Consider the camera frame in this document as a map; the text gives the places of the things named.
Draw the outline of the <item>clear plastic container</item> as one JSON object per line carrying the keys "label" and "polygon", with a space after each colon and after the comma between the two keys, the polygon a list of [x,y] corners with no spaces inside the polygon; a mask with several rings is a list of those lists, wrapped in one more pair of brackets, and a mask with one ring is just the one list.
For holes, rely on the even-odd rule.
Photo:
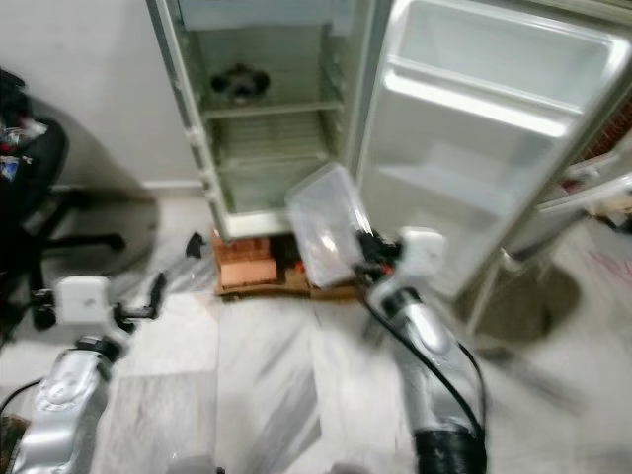
{"label": "clear plastic container", "polygon": [[348,168],[325,164],[290,187],[284,202],[308,280],[319,288],[351,280],[364,262],[359,236],[371,225]]}

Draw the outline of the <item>white fridge door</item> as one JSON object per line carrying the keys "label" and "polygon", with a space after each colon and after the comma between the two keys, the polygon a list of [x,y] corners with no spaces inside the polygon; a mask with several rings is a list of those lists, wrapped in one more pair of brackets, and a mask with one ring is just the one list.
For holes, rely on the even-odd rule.
{"label": "white fridge door", "polygon": [[355,175],[380,233],[429,227],[468,289],[632,91],[632,3],[393,0]]}

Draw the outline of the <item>white fridge cabinet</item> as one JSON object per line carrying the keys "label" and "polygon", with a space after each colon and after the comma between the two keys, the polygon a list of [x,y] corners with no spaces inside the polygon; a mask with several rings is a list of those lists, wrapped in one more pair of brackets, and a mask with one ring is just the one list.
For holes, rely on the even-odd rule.
{"label": "white fridge cabinet", "polygon": [[[359,162],[373,77],[394,0],[145,0],[178,117],[222,239],[290,229],[284,196],[329,163]],[[342,110],[203,118],[234,108],[209,78],[236,63],[262,69],[271,89],[249,105],[343,101]],[[225,170],[227,152],[325,149],[329,161]]]}

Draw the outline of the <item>orange brick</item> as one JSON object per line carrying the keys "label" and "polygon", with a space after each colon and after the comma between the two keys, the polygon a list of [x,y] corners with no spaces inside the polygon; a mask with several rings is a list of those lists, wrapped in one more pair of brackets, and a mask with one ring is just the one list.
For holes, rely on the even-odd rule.
{"label": "orange brick", "polygon": [[273,258],[271,240],[266,236],[224,240],[216,234],[212,250],[221,287],[248,287],[278,279],[277,261]]}

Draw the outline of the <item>brown cardboard sheet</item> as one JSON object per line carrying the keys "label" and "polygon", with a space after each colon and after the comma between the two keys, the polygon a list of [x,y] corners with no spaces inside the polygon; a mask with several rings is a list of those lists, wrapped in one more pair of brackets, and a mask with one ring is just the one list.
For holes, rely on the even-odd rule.
{"label": "brown cardboard sheet", "polygon": [[356,288],[345,284],[322,289],[310,284],[256,284],[243,287],[217,287],[215,294],[222,301],[240,301],[243,298],[292,297],[312,301],[356,301]]}

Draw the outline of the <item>black office chair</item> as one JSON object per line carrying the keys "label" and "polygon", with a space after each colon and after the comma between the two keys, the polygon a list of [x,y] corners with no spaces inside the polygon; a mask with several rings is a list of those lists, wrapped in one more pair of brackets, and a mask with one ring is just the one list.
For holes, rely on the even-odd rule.
{"label": "black office chair", "polygon": [[57,316],[43,271],[45,250],[105,245],[120,252],[126,243],[117,233],[54,238],[54,231],[69,211],[89,203],[82,193],[64,195],[39,229],[33,233],[28,230],[29,220],[54,196],[53,186],[66,164],[68,136],[54,118],[36,114],[26,81],[8,69],[0,71],[0,118],[4,172],[0,182],[1,284],[4,296],[13,293],[19,281],[28,286],[26,304],[9,304],[3,311],[3,321],[6,334],[12,334],[23,317],[31,313],[35,329],[46,331],[57,324]]}

